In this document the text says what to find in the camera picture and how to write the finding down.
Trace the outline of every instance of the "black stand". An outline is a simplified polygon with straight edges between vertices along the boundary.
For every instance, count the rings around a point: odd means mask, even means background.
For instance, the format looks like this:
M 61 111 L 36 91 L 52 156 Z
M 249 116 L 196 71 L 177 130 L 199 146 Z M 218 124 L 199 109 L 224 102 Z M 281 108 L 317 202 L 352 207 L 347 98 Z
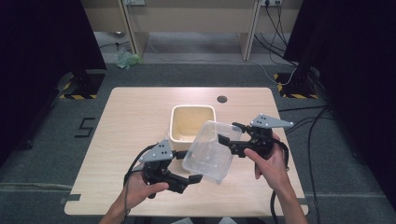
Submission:
M 85 70 L 74 72 L 64 87 L 62 99 L 95 99 L 105 74 L 88 74 Z

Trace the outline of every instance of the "black curtain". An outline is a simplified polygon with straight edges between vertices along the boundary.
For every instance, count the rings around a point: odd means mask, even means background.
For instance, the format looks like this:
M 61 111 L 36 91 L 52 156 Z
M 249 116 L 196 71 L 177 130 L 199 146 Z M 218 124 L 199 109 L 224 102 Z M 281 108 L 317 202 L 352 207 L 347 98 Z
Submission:
M 68 72 L 106 69 L 78 0 L 0 1 L 0 164 Z
M 333 27 L 315 45 L 318 18 L 329 4 L 336 9 Z M 319 70 L 352 146 L 396 209 L 395 12 L 393 0 L 305 0 L 285 58 L 299 62 L 309 44 L 319 48 L 310 65 Z

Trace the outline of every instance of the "clear plastic container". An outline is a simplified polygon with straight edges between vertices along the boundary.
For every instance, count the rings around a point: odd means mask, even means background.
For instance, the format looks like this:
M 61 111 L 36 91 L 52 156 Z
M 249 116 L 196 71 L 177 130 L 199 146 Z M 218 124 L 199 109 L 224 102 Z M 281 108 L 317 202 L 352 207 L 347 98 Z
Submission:
M 233 155 L 229 148 L 219 143 L 218 134 L 229 137 L 231 141 L 238 141 L 242 131 L 230 124 L 205 122 L 192 142 L 182 166 L 195 175 L 203 175 L 220 184 L 228 173 Z

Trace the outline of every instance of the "forearm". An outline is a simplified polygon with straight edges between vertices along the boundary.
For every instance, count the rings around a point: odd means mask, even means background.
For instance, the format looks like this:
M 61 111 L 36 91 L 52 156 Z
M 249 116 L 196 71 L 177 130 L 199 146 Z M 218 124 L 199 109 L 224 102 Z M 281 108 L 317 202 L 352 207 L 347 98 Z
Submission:
M 116 200 L 108 209 L 100 224 L 121 223 L 125 217 L 124 204 Z
M 276 191 L 286 223 L 308 223 L 291 185 Z

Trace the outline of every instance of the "metal bracket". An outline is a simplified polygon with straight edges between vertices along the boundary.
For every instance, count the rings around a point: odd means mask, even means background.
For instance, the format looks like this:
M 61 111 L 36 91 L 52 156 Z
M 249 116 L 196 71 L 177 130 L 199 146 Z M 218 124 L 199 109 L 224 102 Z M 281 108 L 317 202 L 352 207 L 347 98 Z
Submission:
M 164 139 L 161 143 L 157 144 L 154 148 L 149 150 L 145 155 L 140 157 L 140 162 L 148 161 L 167 161 L 174 158 L 172 149 L 169 145 L 168 139 Z
M 294 126 L 293 122 L 288 122 L 282 119 L 275 119 L 264 114 L 260 114 L 253 121 L 250 122 L 252 127 L 270 129 L 270 128 L 288 128 Z

